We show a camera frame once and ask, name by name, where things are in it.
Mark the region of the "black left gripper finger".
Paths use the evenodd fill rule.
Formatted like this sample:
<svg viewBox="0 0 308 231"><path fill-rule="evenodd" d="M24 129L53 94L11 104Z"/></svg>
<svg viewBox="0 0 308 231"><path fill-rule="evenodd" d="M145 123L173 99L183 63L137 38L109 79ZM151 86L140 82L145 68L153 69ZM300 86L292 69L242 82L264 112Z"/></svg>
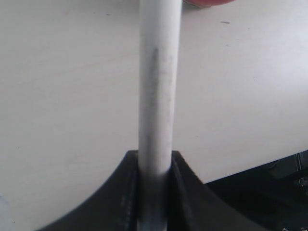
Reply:
<svg viewBox="0 0 308 231"><path fill-rule="evenodd" d="M107 181L86 201L41 231L135 231L138 151L127 151Z"/></svg>

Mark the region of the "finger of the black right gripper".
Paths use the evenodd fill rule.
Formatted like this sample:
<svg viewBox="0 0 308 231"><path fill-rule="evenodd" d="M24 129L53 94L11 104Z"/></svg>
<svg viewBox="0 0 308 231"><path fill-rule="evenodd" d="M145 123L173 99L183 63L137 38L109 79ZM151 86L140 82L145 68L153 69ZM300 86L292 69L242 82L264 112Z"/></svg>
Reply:
<svg viewBox="0 0 308 231"><path fill-rule="evenodd" d="M240 215L208 187L173 151L168 207L169 231L254 231L255 224Z"/></svg>

